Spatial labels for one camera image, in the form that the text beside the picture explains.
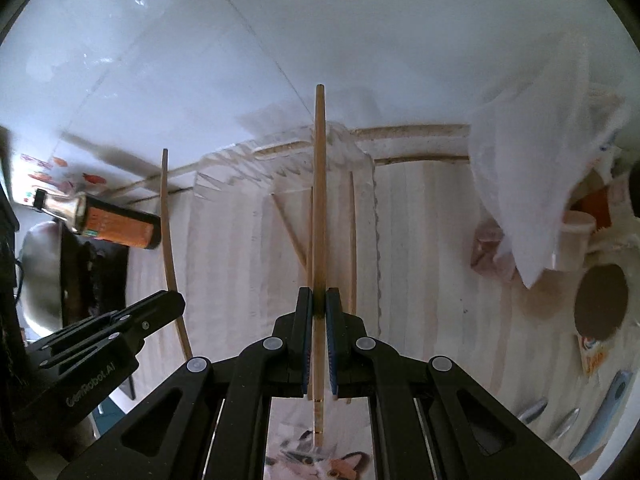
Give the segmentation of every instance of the bamboo skewer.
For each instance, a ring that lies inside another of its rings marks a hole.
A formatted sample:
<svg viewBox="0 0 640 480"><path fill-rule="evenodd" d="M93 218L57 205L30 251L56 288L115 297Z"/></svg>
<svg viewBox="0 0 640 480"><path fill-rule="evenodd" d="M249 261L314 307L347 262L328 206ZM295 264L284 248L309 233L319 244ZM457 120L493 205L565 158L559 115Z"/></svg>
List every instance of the bamboo skewer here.
<svg viewBox="0 0 640 480"><path fill-rule="evenodd" d="M166 277L166 287L168 290L178 291L178 284L175 279L174 254L171 247L171 230L169 227L169 203L167 194L167 165L169 151L162 150L162 173L160 179L160 231L162 234L162 258L164 259L164 275ZM188 361L193 357L187 328L184 325L182 316L175 320L175 327L178 331L178 339L182 348L184 360Z"/></svg>
<svg viewBox="0 0 640 480"><path fill-rule="evenodd" d="M324 86L316 86L316 124L314 128L313 202L313 398L314 446L322 446L324 431L324 296L326 293L326 124Z"/></svg>
<svg viewBox="0 0 640 480"><path fill-rule="evenodd" d="M181 166L180 168L175 168L174 170L167 172L167 178L183 176L188 173L193 173L197 171L200 162L192 162L191 164L187 164L186 166ZM119 198L123 195L126 195L129 191L133 191L134 189L138 189L140 187L146 187L147 189L156 191L158 188L158 180L162 182L162 171L159 174L154 176L150 176L145 178L144 180L139 180L134 182L133 184L128 184L123 187L119 187L117 189L107 189L103 193L100 193L100 197L106 197L109 200L113 200L114 198Z"/></svg>
<svg viewBox="0 0 640 480"><path fill-rule="evenodd" d="M351 276L349 286L349 314L356 316L358 295L358 259L356 256L356 195L353 186L353 171L349 172L349 245Z"/></svg>
<svg viewBox="0 0 640 480"><path fill-rule="evenodd" d="M273 205L276 206L278 215L280 216L280 220L282 220L282 224L284 225L284 229L287 231L287 234L289 235L289 240L291 240L291 245L293 245L293 250L296 251L296 256L298 257L298 261L300 262L300 265L302 266L302 268L306 270L307 265L306 265L305 250L302 248L302 245L300 244L298 237L293 231L291 222L289 222L286 215L284 214L284 208L282 206L282 203L280 202L278 197L275 196L273 193L271 193L271 199L273 200Z"/></svg>
<svg viewBox="0 0 640 480"><path fill-rule="evenodd" d="M309 240L306 243L306 286L314 286L314 188L309 190Z"/></svg>
<svg viewBox="0 0 640 480"><path fill-rule="evenodd" d="M306 243L306 286L313 288L314 286L314 188L309 190L309 218L308 218L308 241ZM306 389L306 398L314 400L314 375L313 363L311 365L311 373L309 374L309 384Z"/></svg>

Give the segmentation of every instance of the cat picture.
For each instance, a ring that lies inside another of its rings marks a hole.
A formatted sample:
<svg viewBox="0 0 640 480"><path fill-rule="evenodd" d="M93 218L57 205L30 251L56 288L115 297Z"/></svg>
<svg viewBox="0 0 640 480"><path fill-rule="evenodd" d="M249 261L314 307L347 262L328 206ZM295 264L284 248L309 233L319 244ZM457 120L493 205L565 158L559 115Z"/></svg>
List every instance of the cat picture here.
<svg viewBox="0 0 640 480"><path fill-rule="evenodd" d="M361 451L332 458L311 445L311 431L302 434L291 448L285 440L276 458L265 458L268 480L360 480L360 474L369 465L369 455Z"/></svg>

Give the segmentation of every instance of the brown circle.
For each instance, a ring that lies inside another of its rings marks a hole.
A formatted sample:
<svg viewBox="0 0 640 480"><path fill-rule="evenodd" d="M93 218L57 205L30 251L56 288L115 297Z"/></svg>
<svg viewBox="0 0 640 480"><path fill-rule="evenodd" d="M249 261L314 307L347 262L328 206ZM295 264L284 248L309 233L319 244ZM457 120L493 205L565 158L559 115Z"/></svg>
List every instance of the brown circle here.
<svg viewBox="0 0 640 480"><path fill-rule="evenodd" d="M622 324L629 290L620 266L591 267L582 277L575 297L575 327L584 337L604 341Z"/></svg>

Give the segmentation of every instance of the pink object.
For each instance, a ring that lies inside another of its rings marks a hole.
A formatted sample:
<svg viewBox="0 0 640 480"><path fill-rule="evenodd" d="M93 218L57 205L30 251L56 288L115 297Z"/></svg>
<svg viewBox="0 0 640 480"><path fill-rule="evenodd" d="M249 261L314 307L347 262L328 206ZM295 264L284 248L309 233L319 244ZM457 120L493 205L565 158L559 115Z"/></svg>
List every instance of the pink object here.
<svg viewBox="0 0 640 480"><path fill-rule="evenodd" d="M498 255L498 246L504 232L493 218L480 222L474 234L471 251L471 268L481 276L510 282L516 264L510 252Z"/></svg>

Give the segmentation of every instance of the bottle cap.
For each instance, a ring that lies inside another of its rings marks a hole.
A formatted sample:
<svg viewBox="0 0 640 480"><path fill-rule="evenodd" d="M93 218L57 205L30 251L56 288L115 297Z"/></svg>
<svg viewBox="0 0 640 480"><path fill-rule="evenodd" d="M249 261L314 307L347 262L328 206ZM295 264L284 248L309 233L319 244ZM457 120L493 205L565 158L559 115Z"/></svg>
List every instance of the bottle cap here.
<svg viewBox="0 0 640 480"><path fill-rule="evenodd" d="M37 189L36 196L33 199L33 207L38 211L42 211L42 207L44 206L44 199L47 197L47 192L44 189Z"/></svg>

